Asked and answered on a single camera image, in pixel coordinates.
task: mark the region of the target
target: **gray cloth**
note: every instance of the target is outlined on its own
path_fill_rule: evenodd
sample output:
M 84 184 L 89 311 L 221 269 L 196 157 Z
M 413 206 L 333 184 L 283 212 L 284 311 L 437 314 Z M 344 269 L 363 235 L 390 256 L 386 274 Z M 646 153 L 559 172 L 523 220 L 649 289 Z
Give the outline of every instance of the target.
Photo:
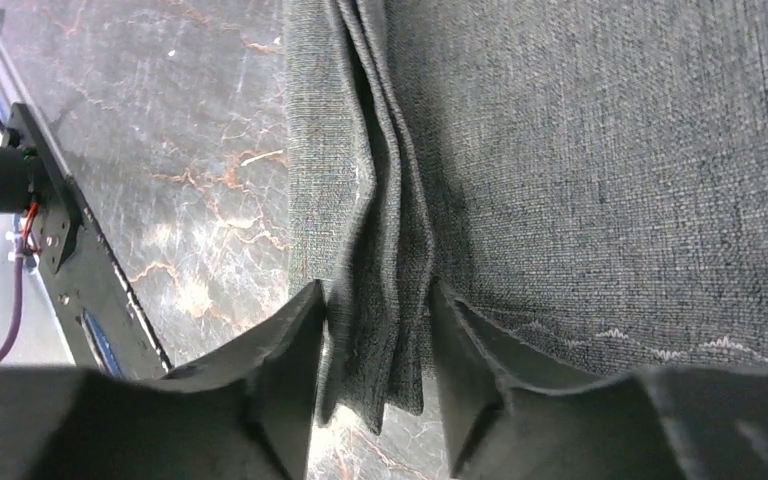
M 768 364 L 768 2 L 289 0 L 323 419 L 422 409 L 431 275 L 610 374 Z

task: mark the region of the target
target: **folded cloth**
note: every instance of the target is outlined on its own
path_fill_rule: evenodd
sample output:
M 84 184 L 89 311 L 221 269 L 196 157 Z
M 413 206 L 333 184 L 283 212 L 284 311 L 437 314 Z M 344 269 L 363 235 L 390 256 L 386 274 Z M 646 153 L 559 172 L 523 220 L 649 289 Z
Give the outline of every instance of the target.
M 431 275 L 598 374 L 768 364 L 768 2 L 288 0 L 321 420 L 422 409 Z

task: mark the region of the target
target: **woven texture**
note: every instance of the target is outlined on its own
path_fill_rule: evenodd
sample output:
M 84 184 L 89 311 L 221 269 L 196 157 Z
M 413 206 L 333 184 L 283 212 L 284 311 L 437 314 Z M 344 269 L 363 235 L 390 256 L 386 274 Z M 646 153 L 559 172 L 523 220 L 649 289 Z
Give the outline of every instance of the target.
M 289 0 L 323 417 L 422 409 L 431 275 L 594 373 L 768 364 L 768 2 Z

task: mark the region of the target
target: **red wire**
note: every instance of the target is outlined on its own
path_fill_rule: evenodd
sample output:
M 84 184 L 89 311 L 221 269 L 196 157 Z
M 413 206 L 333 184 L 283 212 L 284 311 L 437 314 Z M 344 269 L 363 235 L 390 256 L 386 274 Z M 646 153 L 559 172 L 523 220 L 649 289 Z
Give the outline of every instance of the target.
M 28 244 L 28 237 L 31 235 L 31 225 L 34 223 L 34 217 L 37 215 L 38 208 L 39 204 L 37 202 L 31 204 L 31 208 L 28 209 L 28 216 L 25 219 L 25 225 L 22 227 L 22 247 L 25 251 L 31 253 L 40 251 L 38 248 L 34 248 Z

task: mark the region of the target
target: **gray marble table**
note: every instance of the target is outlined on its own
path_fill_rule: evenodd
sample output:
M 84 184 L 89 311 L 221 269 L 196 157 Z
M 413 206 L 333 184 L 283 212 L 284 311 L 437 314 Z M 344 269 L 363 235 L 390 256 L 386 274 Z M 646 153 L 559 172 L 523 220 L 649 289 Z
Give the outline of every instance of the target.
M 9 54 L 172 362 L 277 310 L 289 248 L 281 0 L 0 6 Z M 380 437 L 340 409 L 313 433 L 309 477 L 445 478 L 436 401 L 426 408 L 388 408 Z

